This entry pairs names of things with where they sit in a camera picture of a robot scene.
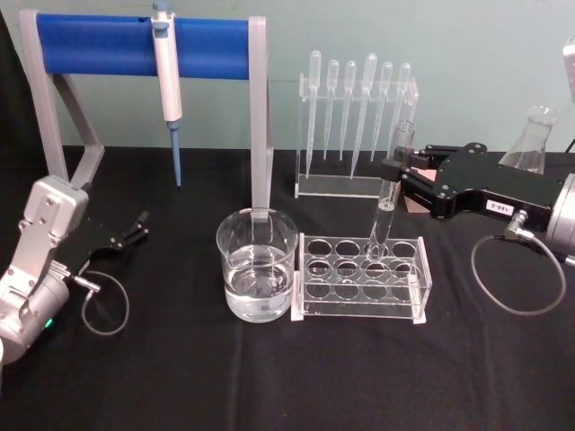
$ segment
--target pipette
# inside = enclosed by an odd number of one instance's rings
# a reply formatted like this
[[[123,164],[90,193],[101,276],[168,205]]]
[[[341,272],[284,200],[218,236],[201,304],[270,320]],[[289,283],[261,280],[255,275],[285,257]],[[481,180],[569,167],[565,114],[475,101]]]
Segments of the pipette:
[[[152,18],[155,65],[160,82],[164,119],[172,138],[173,170],[176,186],[181,186],[180,168],[180,72],[176,49],[175,13],[168,13],[166,3],[154,3],[157,15]]]
[[[314,151],[315,132],[315,106],[317,104],[317,90],[320,86],[320,73],[322,69],[322,53],[313,51],[309,56],[309,123],[307,125],[307,152],[305,153],[305,177],[309,176],[309,168],[312,165],[312,152]]]
[[[340,63],[338,60],[330,60],[327,68],[327,105],[325,106],[325,127],[323,129],[323,159],[327,154],[327,145],[330,142],[330,129],[332,128],[333,99],[335,98],[335,87],[338,85],[338,73]]]
[[[349,177],[353,178],[353,172],[356,170],[359,158],[359,148],[361,147],[361,138],[363,137],[363,128],[366,124],[367,103],[369,102],[369,92],[374,85],[374,76],[376,75],[377,56],[368,54],[366,63],[363,66],[363,77],[361,78],[361,104],[359,105],[358,131],[356,132],[356,142],[353,146],[353,156],[351,158],[351,172]]]
[[[341,115],[340,129],[340,160],[343,159],[343,144],[345,143],[345,133],[348,129],[349,106],[351,104],[351,94],[356,84],[356,62],[348,61],[345,65],[345,77],[343,78],[343,89],[345,90],[345,101],[343,102],[343,114]]]
[[[379,102],[377,103],[376,110],[376,123],[374,125],[374,143],[371,148],[371,160],[374,161],[374,154],[376,153],[377,139],[379,139],[379,130],[381,128],[381,121],[384,117],[384,107],[387,102],[387,92],[392,83],[392,74],[394,72],[394,65],[386,61],[381,68],[381,76],[379,77]]]
[[[411,66],[409,63],[403,63],[402,68],[399,70],[397,77],[397,99],[395,100],[394,116],[392,118],[392,125],[389,128],[389,144],[387,146],[387,158],[393,158],[392,138],[394,136],[395,127],[399,121],[399,114],[402,111],[403,98],[407,90],[407,83],[410,81]]]

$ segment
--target black tablecloth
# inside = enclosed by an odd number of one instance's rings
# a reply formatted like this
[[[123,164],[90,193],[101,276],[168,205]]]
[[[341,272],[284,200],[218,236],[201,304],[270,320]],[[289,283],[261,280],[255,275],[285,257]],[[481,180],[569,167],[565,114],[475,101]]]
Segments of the black tablecloth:
[[[38,154],[4,151],[0,163],[0,268]],[[268,324],[226,306],[218,224],[250,201],[244,151],[183,150],[184,186],[168,149],[110,148],[89,215],[118,229],[146,209],[150,237],[116,262],[132,313],[117,337],[82,325],[72,297],[31,351],[4,369],[0,429],[9,430],[544,430],[575,429],[575,295],[536,318],[497,308],[475,284],[474,243],[504,224],[478,215],[440,223],[399,209],[393,237],[423,236],[433,287],[428,322],[308,317]],[[77,159],[73,152],[70,159]],[[276,152],[272,207],[308,234],[367,236],[370,199],[294,199],[294,152]],[[548,154],[547,173],[575,166]],[[517,307],[558,289],[551,265],[518,246],[485,245],[479,270]],[[573,271],[565,269],[569,287]]]

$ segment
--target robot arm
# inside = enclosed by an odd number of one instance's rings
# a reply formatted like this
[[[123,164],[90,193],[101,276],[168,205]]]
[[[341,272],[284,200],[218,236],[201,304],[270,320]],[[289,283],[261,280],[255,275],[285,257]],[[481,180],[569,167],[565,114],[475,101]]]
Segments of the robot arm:
[[[0,347],[4,344],[0,363],[18,360],[41,334],[66,302],[68,281],[88,289],[86,300],[100,291],[98,285],[79,275],[90,259],[122,252],[147,237],[147,213],[143,213],[124,234],[106,233],[104,244],[103,226],[90,218],[68,239],[82,221],[87,204],[83,189],[54,175],[32,186],[24,218],[18,224],[20,240],[0,278]],[[69,267],[54,260],[56,253]]]
[[[510,222],[508,234],[517,233],[518,228],[524,229],[519,232],[547,232],[545,242],[554,252],[573,254],[575,175],[557,181],[500,165],[486,154],[483,144],[429,145],[418,154],[409,154],[406,165],[384,160],[382,178],[401,182],[402,193],[427,208],[434,218],[449,219],[472,211]],[[437,169],[435,181],[413,167]]]
[[[10,267],[0,278],[0,339],[4,362],[20,358],[68,298],[66,267],[53,260],[57,246],[79,225],[85,191],[50,175],[34,183],[22,236]]]

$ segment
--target pipette stand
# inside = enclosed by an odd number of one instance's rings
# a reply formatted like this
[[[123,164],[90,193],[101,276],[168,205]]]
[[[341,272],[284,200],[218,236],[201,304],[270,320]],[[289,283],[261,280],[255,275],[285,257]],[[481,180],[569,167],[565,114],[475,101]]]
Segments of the pipette stand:
[[[92,181],[104,146],[84,114],[70,74],[156,76],[150,18],[46,14],[24,9],[20,11],[20,31],[49,173],[68,180],[52,92],[54,84],[84,144],[84,155],[71,180],[81,187]],[[266,19],[178,17],[175,31],[180,78],[249,82],[252,206],[268,207],[273,146]],[[150,93],[157,94],[157,83],[150,83]]]
[[[361,153],[366,155],[372,150],[373,142],[373,129],[375,123],[376,106],[382,99],[382,94],[378,91],[379,81],[374,81],[372,90],[370,92],[369,103],[367,105],[367,117],[365,129],[361,142]],[[387,99],[384,110],[384,120],[382,121],[376,158],[373,162],[369,161],[367,154],[367,163],[370,165],[371,171],[377,172],[377,166],[381,161],[381,152],[388,146],[389,130],[392,120],[392,115],[397,101],[397,82],[392,81],[389,91],[387,92]],[[317,96],[317,108],[315,116],[315,133],[314,133],[314,153],[308,176],[305,174],[305,152],[307,140],[307,128],[309,119],[309,96],[310,90],[307,78],[301,74],[299,76],[299,113],[298,113],[298,134],[299,134],[299,149],[296,155],[296,189],[295,196],[334,196],[341,198],[377,198],[381,189],[381,179],[376,176],[362,176],[353,175],[351,178],[349,171],[351,169],[351,149],[353,148],[354,138],[356,136],[356,129],[358,124],[358,111],[361,101],[361,82],[356,80],[351,97],[351,105],[349,111],[349,121],[347,133],[344,142],[344,157],[339,160],[336,156],[336,150],[339,154],[340,150],[340,129],[341,129],[341,113],[343,110],[343,102],[345,99],[343,78],[340,74],[340,80],[337,83],[334,102],[333,114],[330,133],[330,142],[328,143],[328,157],[329,160],[323,160],[323,126],[325,119],[325,106],[327,102],[327,85],[324,77],[320,82]],[[413,121],[415,109],[419,93],[415,78],[412,78],[407,86],[402,100],[402,107],[399,119],[408,119]]]

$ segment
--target light green wall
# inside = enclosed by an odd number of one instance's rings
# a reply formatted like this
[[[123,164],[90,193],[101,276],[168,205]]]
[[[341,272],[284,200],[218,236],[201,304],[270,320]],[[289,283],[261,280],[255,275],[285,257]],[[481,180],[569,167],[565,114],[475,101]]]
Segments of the light green wall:
[[[380,61],[409,61],[420,88],[416,146],[470,141],[505,150],[525,113],[543,103],[562,112],[549,151],[575,137],[562,46],[575,31],[572,0],[172,0],[181,16],[268,18],[273,136],[277,148],[296,146],[297,84],[311,50],[324,64],[368,52]],[[147,15],[151,1],[0,0],[21,52],[19,7],[52,13]],[[182,146],[249,145],[247,86],[183,80]],[[78,76],[84,105],[106,145],[168,146],[154,78]],[[66,144],[77,134],[60,106]]]

